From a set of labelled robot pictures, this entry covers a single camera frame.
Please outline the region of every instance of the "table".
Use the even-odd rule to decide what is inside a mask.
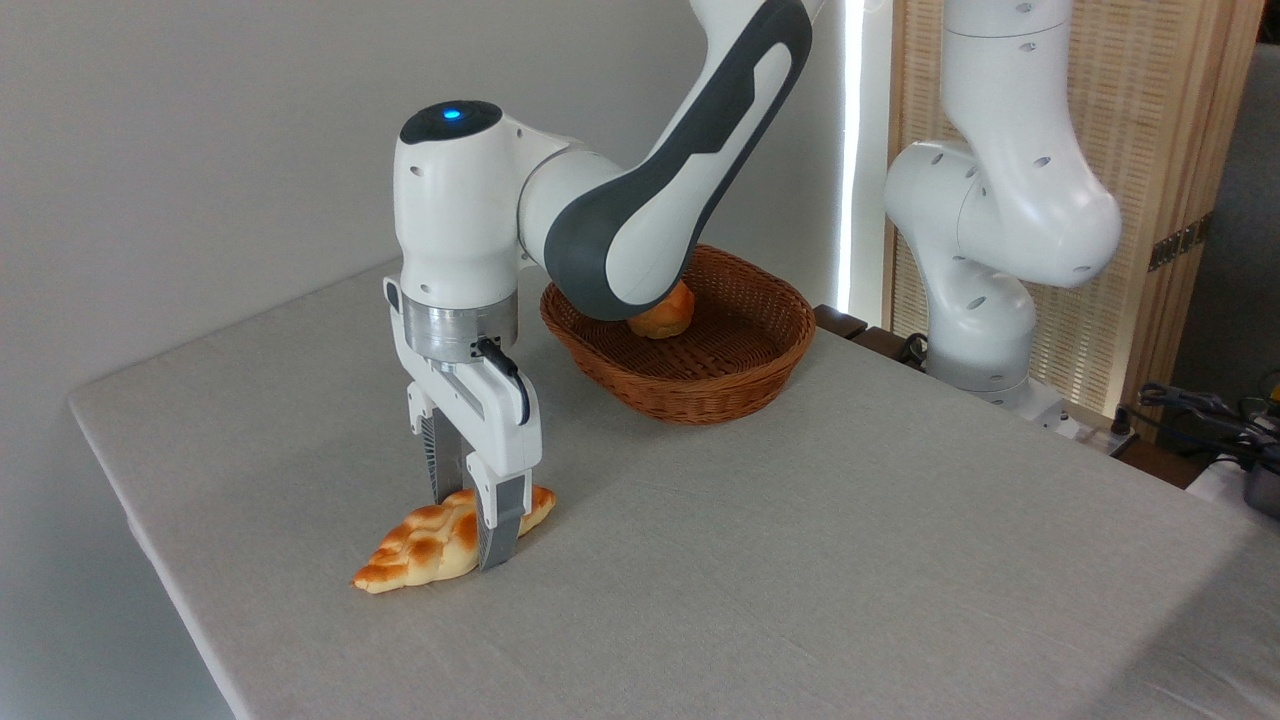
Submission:
[[[581,375],[521,277],[559,505],[367,596],[424,505],[376,268],[73,393],[241,717],[1280,717],[1280,538],[829,333],[724,425]]]

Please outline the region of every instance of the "wooden panel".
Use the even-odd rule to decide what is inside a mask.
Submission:
[[[895,152],[918,140],[959,138],[938,91],[942,0],[900,3]],[[1248,61],[1242,28],[1256,31],[1260,13],[1261,0],[1076,0],[1071,118],[1091,167],[1120,202],[1124,232],[1088,286],[1028,286],[1039,314],[1032,373],[1076,405],[1110,414],[1126,386],[1176,351],[1198,252],[1156,273],[1148,259],[1156,242],[1212,204],[1243,87],[1238,69]],[[890,258],[890,327],[924,332],[923,286],[901,238]]]
[[[890,161],[897,155],[897,151],[905,146],[902,141],[902,94],[906,83],[904,82],[905,67],[906,67],[906,38],[904,37],[902,28],[906,27],[906,0],[893,1],[893,59],[892,69],[890,72],[890,88],[888,88],[888,147],[890,147]],[[895,281],[897,273],[895,266],[897,263],[897,231],[893,228],[893,223],[890,222],[888,215],[884,217],[884,282],[882,283],[882,302],[881,302],[881,319],[879,324],[884,328],[891,328],[893,325],[893,297],[895,297]]]

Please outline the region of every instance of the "brown wicker basket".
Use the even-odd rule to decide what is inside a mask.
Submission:
[[[672,338],[588,318],[554,284],[543,292],[543,320],[589,378],[650,418],[710,425],[772,402],[813,342],[813,309],[790,284],[707,245],[684,279],[694,320]]]

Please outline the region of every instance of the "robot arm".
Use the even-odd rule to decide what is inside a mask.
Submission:
[[[579,310],[621,320],[671,292],[799,77],[818,5],[694,0],[707,63],[644,161],[623,170],[582,150],[534,173],[520,202],[521,241]]]
[[[387,278],[410,421],[436,501],[470,477],[480,566],[507,560],[541,460],[538,397],[506,356],[529,263],[584,313],[636,315],[684,273],[708,217],[795,83],[822,0],[691,0],[705,67],[649,155],[623,170],[479,101],[431,105],[399,133]]]
[[[928,373],[1046,427],[1061,398],[1028,377],[1019,279],[1078,287],[1120,242],[1068,113],[1070,19],[1071,0],[947,0],[942,102],[968,145],[911,145],[884,191],[929,301]]]

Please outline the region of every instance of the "fake bread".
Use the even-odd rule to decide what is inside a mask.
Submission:
[[[627,319],[627,327],[640,337],[662,340],[675,337],[694,322],[694,292],[685,281],[678,281],[662,302],[645,313]]]
[[[534,511],[520,519],[524,536],[556,507],[556,493],[534,486]],[[406,585],[425,585],[466,575],[480,562],[476,530],[476,493],[458,491],[440,505],[428,505],[408,514],[387,533],[361,568],[352,584],[376,594]]]

